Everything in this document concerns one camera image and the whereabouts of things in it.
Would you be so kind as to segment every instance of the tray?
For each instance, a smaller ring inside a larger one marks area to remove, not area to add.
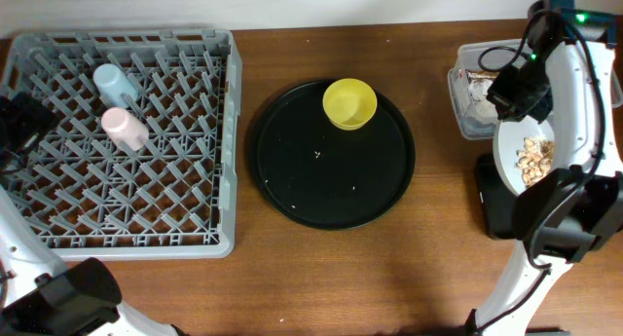
[[[138,152],[100,127],[92,82],[113,63],[140,92]],[[32,33],[16,38],[0,93],[28,92],[61,119],[3,186],[66,260],[223,257],[235,242],[242,64],[226,30]]]
[[[346,229],[387,212],[404,194],[416,151],[398,109],[377,93],[375,116],[342,131],[322,109],[335,80],[304,84],[263,113],[249,157],[260,191],[288,218],[317,229]]]

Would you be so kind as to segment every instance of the wooden surface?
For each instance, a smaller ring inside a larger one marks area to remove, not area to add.
[[[492,143],[462,138],[446,75],[460,45],[516,38],[524,25],[235,32],[244,65],[236,247],[219,260],[107,263],[125,298],[195,336],[392,334],[463,324],[492,292],[512,242],[484,234],[472,170]],[[620,60],[616,68],[623,77]],[[362,79],[382,92],[416,141],[416,171],[402,200],[349,231],[318,231],[280,215],[256,189],[245,159],[249,127],[267,103],[288,87],[326,77]],[[615,123],[621,148],[623,109]],[[620,335],[621,251],[623,235],[587,255],[554,286],[531,326]]]

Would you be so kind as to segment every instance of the pink cup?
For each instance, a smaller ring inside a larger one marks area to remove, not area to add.
[[[124,108],[113,107],[106,110],[101,116],[101,126],[117,147],[123,141],[136,151],[145,146],[149,138],[147,127]]]

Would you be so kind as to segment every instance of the clear plastic container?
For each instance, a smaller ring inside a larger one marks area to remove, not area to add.
[[[487,43],[463,45],[458,48],[457,64],[448,72],[448,86],[450,88],[450,99],[457,116],[458,127],[462,135],[468,140],[482,140],[494,137],[497,114],[495,107],[488,101],[475,101],[469,93],[469,82],[466,71],[481,71],[478,66],[480,54],[494,46],[507,46],[519,48],[520,39],[502,40]],[[531,54],[528,46],[524,47],[524,52]],[[496,50],[483,57],[483,64],[491,68],[497,68],[508,62],[514,53]],[[524,59],[519,58],[514,65],[520,67],[524,64]],[[623,93],[619,85],[618,78],[614,71],[612,77],[612,107],[616,108],[623,104]]]

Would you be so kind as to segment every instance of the nuts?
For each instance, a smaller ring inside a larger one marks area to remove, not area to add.
[[[522,171],[522,180],[526,187],[542,179],[552,167],[554,142],[542,136],[524,138],[524,150],[518,150],[520,158],[515,167]]]

